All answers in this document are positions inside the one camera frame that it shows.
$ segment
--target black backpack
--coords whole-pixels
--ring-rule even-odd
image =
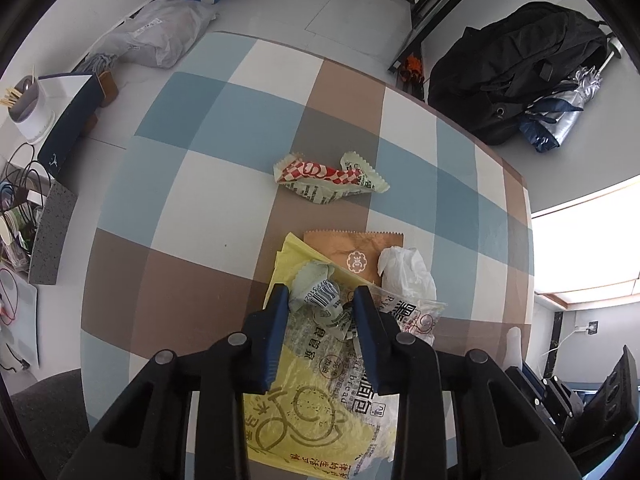
[[[487,144],[518,131],[518,115],[578,67],[599,67],[607,37],[580,12],[531,2],[462,38],[436,63],[428,104]]]

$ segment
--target red checkered wrapper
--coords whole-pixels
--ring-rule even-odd
[[[384,193],[389,184],[356,152],[345,153],[341,170],[289,153],[273,166],[273,177],[298,195],[316,204],[328,204],[347,195]]]

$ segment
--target yellow plastic bag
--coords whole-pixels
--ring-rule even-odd
[[[383,292],[289,234],[276,255],[265,304],[275,283],[291,288],[298,271],[314,260],[334,266],[331,280],[341,292],[359,285]],[[384,300],[395,301],[400,311],[407,305],[401,298],[383,296],[382,308]],[[444,305],[427,303],[437,319]],[[398,321],[403,327],[403,319]],[[373,392],[353,339],[332,337],[308,309],[289,313],[271,390],[244,396],[249,458],[326,480],[354,478],[380,459],[392,460],[397,421],[398,396]]]

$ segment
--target white cable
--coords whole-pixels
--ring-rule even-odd
[[[542,377],[542,374],[540,373],[540,358],[544,357],[547,354],[550,354],[551,352],[557,351],[560,348],[560,345],[562,343],[564,343],[567,339],[569,339],[569,337],[572,336],[573,334],[575,334],[576,332],[580,332],[580,329],[579,328],[575,328],[573,332],[571,332],[568,336],[566,336],[564,339],[562,339],[561,342],[558,343],[558,346],[556,346],[555,348],[552,348],[551,350],[549,350],[549,351],[547,351],[547,352],[545,352],[545,353],[543,353],[543,354],[538,356],[538,359],[536,361],[536,366],[538,367],[538,375],[540,377]]]

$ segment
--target silver screw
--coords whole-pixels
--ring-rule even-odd
[[[240,346],[246,342],[246,336],[242,332],[235,332],[226,338],[226,342],[231,346]]]
[[[487,353],[485,351],[479,350],[477,348],[474,348],[473,350],[469,351],[469,358],[473,362],[475,362],[475,363],[477,363],[479,365],[481,365],[481,364],[483,364],[483,363],[485,363],[485,362],[487,362],[489,360],[489,356],[487,355]]]
[[[396,341],[401,345],[412,345],[415,342],[415,335],[408,332],[398,332],[396,334]]]
[[[159,365],[169,364],[174,360],[174,353],[170,350],[161,350],[154,357],[154,361]]]

